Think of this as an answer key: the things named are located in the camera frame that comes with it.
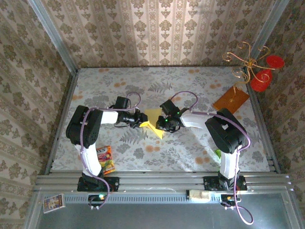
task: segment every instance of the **floral wallpaper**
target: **floral wallpaper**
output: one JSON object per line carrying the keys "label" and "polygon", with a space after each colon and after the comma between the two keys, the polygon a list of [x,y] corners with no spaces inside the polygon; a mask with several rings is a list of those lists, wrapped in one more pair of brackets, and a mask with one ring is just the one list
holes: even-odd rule
{"label": "floral wallpaper", "polygon": [[0,228],[22,228],[69,72],[25,0],[0,1]]}
{"label": "floral wallpaper", "polygon": [[41,0],[79,68],[224,65],[274,0]]}
{"label": "floral wallpaper", "polygon": [[305,215],[305,1],[290,1],[267,46],[285,60],[260,106],[283,173],[290,173]]}

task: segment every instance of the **snack bag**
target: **snack bag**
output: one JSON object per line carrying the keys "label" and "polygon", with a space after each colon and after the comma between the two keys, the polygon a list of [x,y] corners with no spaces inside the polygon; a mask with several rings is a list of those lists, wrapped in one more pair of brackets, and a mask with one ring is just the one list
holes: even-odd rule
{"label": "snack bag", "polygon": [[96,149],[96,152],[100,165],[103,168],[104,175],[114,172],[115,167],[111,156],[111,147],[104,146],[102,148]]}

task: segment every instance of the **gold wire decoration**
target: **gold wire decoration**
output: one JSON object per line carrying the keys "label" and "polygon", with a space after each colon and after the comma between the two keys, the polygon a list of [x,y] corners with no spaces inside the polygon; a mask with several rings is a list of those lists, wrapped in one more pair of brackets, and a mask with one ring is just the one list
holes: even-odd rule
{"label": "gold wire decoration", "polygon": [[[234,96],[232,99],[230,99],[230,102],[233,101],[233,99],[235,98],[235,95],[236,95],[236,89],[238,90],[241,90],[241,86],[240,87],[237,87],[236,85],[238,84],[247,84],[250,82],[251,80],[251,75],[254,76],[255,79],[257,79],[259,82],[262,82],[262,83],[265,83],[267,81],[270,80],[270,77],[268,74],[263,74],[265,76],[267,76],[267,80],[266,81],[262,81],[260,79],[258,79],[255,75],[255,73],[253,72],[253,67],[258,67],[258,68],[262,68],[262,69],[270,69],[270,70],[275,70],[275,68],[267,68],[267,67],[262,67],[262,66],[259,66],[257,65],[257,61],[259,61],[260,59],[264,58],[265,56],[269,55],[270,54],[270,49],[266,46],[263,46],[261,49],[258,48],[259,51],[261,52],[265,52],[265,54],[263,56],[261,56],[259,59],[255,60],[253,58],[250,57],[250,53],[251,53],[251,45],[248,43],[248,42],[240,42],[238,43],[237,45],[238,48],[240,49],[244,49],[246,47],[248,47],[248,50],[249,50],[249,53],[248,53],[248,57],[247,59],[242,59],[240,58],[239,56],[235,55],[234,53],[232,52],[226,52],[223,54],[223,60],[224,61],[227,61],[227,62],[230,62],[232,60],[232,56],[237,58],[238,60],[242,61],[244,64],[242,67],[233,67],[232,68],[232,74],[237,77],[237,78],[241,78],[243,79],[243,81],[238,81],[236,82],[234,85],[233,85],[233,89],[234,89]],[[244,71],[242,70],[243,67],[247,67],[247,74],[244,73]]]}

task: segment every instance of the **wooden board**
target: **wooden board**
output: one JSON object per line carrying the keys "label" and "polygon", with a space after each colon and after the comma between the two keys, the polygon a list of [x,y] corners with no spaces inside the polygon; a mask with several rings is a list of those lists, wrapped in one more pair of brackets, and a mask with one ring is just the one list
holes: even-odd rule
{"label": "wooden board", "polygon": [[241,90],[236,89],[236,95],[232,102],[230,100],[234,96],[234,89],[231,87],[223,96],[217,100],[213,107],[218,111],[221,108],[227,108],[232,114],[238,110],[238,108],[244,104],[249,98],[249,95]]}

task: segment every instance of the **red cup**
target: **red cup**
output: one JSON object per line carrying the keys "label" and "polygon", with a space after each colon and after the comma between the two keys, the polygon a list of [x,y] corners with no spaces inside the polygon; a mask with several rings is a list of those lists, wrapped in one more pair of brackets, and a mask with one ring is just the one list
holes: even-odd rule
{"label": "red cup", "polygon": [[285,65],[284,60],[280,56],[270,55],[266,57],[266,62],[271,68],[279,69]]}
{"label": "red cup", "polygon": [[267,89],[267,87],[271,83],[271,80],[272,80],[271,70],[265,69],[256,74],[256,78],[254,78],[250,82],[250,85],[251,85],[252,89],[255,90],[256,92],[263,92],[264,90]]}

